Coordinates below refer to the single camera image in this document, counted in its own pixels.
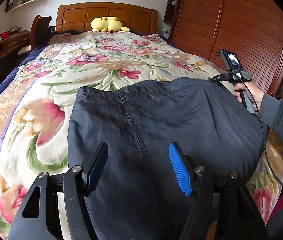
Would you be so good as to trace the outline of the person's right hand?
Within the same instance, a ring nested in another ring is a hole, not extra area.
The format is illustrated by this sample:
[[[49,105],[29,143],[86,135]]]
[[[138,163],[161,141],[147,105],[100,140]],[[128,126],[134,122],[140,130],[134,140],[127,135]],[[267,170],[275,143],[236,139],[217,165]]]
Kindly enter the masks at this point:
[[[264,92],[260,90],[252,82],[236,83],[233,85],[234,96],[236,99],[242,103],[242,97],[240,96],[240,91],[244,90],[247,93],[248,99],[252,102],[254,110],[257,111],[260,106],[264,96]]]

